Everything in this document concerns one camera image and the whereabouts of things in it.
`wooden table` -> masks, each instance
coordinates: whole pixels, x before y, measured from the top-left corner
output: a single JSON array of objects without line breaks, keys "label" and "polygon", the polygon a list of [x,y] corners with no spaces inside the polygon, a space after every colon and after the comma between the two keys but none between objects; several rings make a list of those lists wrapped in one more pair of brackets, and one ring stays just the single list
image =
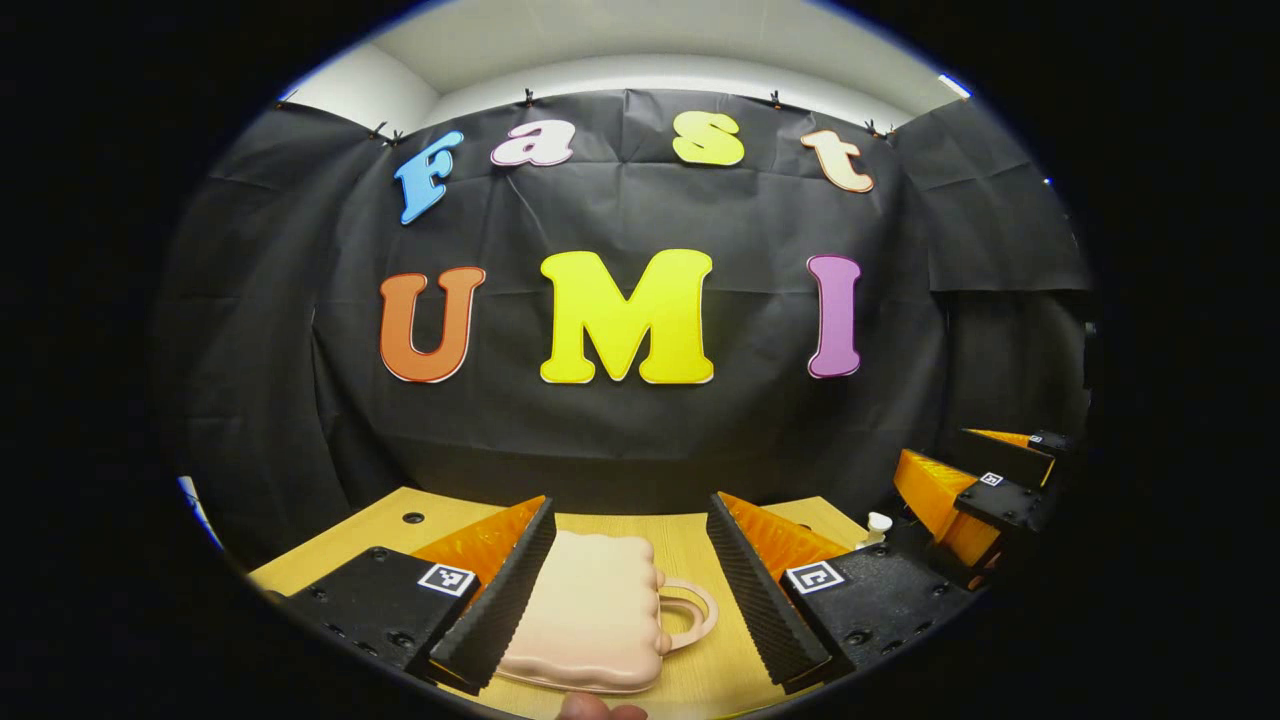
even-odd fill
[{"label": "wooden table", "polygon": [[[765,506],[771,511],[813,528],[814,532],[852,548],[867,530],[831,503],[810,497]],[[361,512],[334,525],[311,541],[291,550],[250,574],[264,589],[293,594],[342,565],[360,551],[380,544],[398,552],[413,552],[429,542],[500,507],[467,502],[419,489],[401,488]],[[407,512],[421,512],[424,520],[406,523]],[[639,705],[654,720],[709,720],[731,717],[785,700],[782,688],[772,684],[764,664],[751,643],[742,614],[721,571],[707,537],[707,514],[689,515],[572,515],[556,514],[563,530],[607,536],[640,536],[654,546],[654,562],[669,577],[682,578],[705,588],[719,602],[716,629],[696,644],[663,660],[662,676],[652,689],[630,696],[604,696],[605,703]],[[682,589],[666,588],[663,594],[684,596]],[[678,612],[663,612],[668,633],[689,629]],[[527,717],[553,719],[563,693],[526,685],[495,676],[479,698],[483,705]]]}]

